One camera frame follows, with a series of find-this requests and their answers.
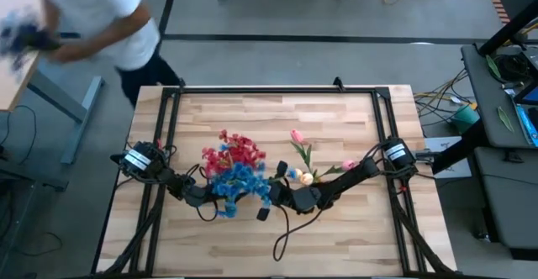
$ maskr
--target black pants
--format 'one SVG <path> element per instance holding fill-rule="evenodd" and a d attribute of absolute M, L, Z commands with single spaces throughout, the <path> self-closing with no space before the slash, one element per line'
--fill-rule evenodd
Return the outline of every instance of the black pants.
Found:
<path fill-rule="evenodd" d="M 163 86 L 179 86 L 179 78 L 176 73 L 157 52 L 140 69 L 125 71 L 116 68 L 116 71 L 121 76 L 121 88 L 133 108 L 136 106 L 136 100 L 142 86 L 154 86 L 157 82 Z"/>

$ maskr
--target person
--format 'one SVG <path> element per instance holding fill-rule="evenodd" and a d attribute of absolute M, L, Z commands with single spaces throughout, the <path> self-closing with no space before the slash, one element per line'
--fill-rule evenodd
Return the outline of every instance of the person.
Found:
<path fill-rule="evenodd" d="M 53 61 L 66 64 L 93 55 L 108 57 L 133 107 L 142 86 L 180 84 L 156 49 L 159 31 L 143 0 L 43 1 L 49 32 L 56 31 L 62 16 L 82 37 L 51 52 Z"/>

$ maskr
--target wooden tabletop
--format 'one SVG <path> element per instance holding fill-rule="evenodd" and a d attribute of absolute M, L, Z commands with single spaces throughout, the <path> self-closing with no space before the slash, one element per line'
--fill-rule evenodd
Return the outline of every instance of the wooden tabletop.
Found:
<path fill-rule="evenodd" d="M 17 12 L 21 16 L 28 11 L 36 13 L 38 20 L 45 21 L 41 0 L 0 0 L 0 20 L 10 13 Z M 37 65 L 38 53 L 29 52 L 24 57 L 24 65 L 20 71 L 13 70 L 13 59 L 0 56 L 0 111 L 13 111 L 17 106 L 21 92 L 26 88 L 28 80 Z"/>
<path fill-rule="evenodd" d="M 425 144 L 411 87 L 390 86 L 390 89 L 399 136 L 411 150 L 423 149 Z M 129 132 L 131 144 L 137 140 L 152 141 L 161 91 L 162 87 L 142 88 Z M 252 138 L 266 151 L 268 173 L 275 171 L 280 160 L 303 168 L 300 157 L 289 144 L 291 129 L 302 131 L 306 141 L 313 144 L 313 164 L 320 170 L 339 165 L 345 159 L 360 160 L 379 142 L 372 99 L 366 94 L 183 94 L 174 138 L 178 152 L 171 159 L 171 167 L 182 173 L 201 163 L 202 148 L 217 147 L 221 129 Z M 419 169 L 431 175 L 426 166 Z M 195 178 L 203 181 L 198 174 Z M 416 176 L 410 185 L 421 234 L 435 253 L 455 268 L 435 182 Z M 133 236 L 143 187 L 132 181 L 115 193 L 99 271 L 112 265 Z M 256 220 L 260 206 L 259 199 L 246 198 L 238 203 L 236 218 L 217 218 L 206 223 L 194 208 L 166 195 L 154 276 L 402 274 L 383 176 L 348 190 L 317 221 L 292 234 L 280 262 L 273 261 L 272 247 L 286 229 L 283 213 L 272 208 L 267 221 L 261 222 Z M 202 208 L 202 213 L 210 218 L 213 210 L 209 204 Z M 293 211 L 289 215 L 292 228 L 313 217 L 313 214 L 299 216 Z M 141 265 L 145 264 L 148 239 L 149 234 Z M 408 235 L 406 244 L 411 265 L 416 269 Z"/>

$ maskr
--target concrete floor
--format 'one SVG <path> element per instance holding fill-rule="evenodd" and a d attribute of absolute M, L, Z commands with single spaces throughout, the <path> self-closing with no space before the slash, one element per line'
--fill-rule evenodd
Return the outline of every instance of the concrete floor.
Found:
<path fill-rule="evenodd" d="M 147 1 L 160 18 L 166 0 Z M 402 0 L 393 6 L 382 6 L 380 0 L 176 0 L 167 33 L 487 38 L 500 26 L 490 0 Z M 457 45 L 167 41 L 161 53 L 190 85 L 328 84 L 340 76 L 348 84 L 411 84 L 415 92 L 422 92 L 462 69 L 459 49 Z M 108 156 L 124 147 L 133 115 L 119 77 L 105 61 L 65 67 L 43 63 L 41 68 L 80 99 L 92 76 L 103 76 L 107 84 L 73 166 L 59 163 L 70 120 L 32 92 L 24 93 L 20 103 L 33 108 L 38 117 L 38 137 L 26 166 L 70 185 L 64 193 L 37 188 L 17 245 L 47 249 L 53 240 L 43 233 L 51 231 L 64 246 L 40 257 L 12 253 L 2 277 L 36 272 L 39 278 L 61 278 L 90 271 L 117 174 Z M 468 81 L 456 89 L 472 95 Z M 0 135 L 5 133 L 6 116 L 0 114 Z M 17 110 L 12 120 L 6 146 L 17 160 L 28 149 L 32 124 L 24 110 Z M 426 124 L 436 118 L 421 120 Z M 438 124 L 425 133 L 432 137 L 452 131 Z M 464 180 L 440 188 L 458 269 L 482 276 L 535 277 L 538 263 L 512 261 L 502 246 L 471 236 L 480 221 L 480 202 L 472 193 L 468 198 L 458 195 L 473 183 Z"/>

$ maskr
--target table leg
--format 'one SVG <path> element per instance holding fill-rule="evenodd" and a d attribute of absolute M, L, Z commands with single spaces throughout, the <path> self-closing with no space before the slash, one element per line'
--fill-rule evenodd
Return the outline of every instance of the table leg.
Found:
<path fill-rule="evenodd" d="M 481 119 L 474 123 L 462 134 L 462 140 L 446 150 L 443 150 L 434 159 L 431 169 L 434 174 L 445 170 L 458 161 L 467 158 L 475 148 L 489 145 L 488 137 Z"/>
<path fill-rule="evenodd" d="M 42 183 L 44 186 L 53 187 L 57 192 L 64 192 L 69 182 L 44 176 L 43 174 L 30 173 L 23 166 L 15 165 L 7 161 L 0 161 L 0 173 L 19 179 Z"/>
<path fill-rule="evenodd" d="M 80 104 L 40 72 L 37 71 L 34 76 L 32 76 L 28 84 L 28 89 L 35 92 L 45 101 L 49 102 L 75 121 L 75 127 L 68 137 L 67 148 L 61 157 L 61 163 L 72 164 L 75 160 L 76 149 L 78 148 L 87 121 L 92 113 L 92 107 L 97 98 L 99 88 L 103 84 L 104 81 L 100 76 L 94 77 L 86 92 L 86 96 L 82 100 L 82 104 Z"/>

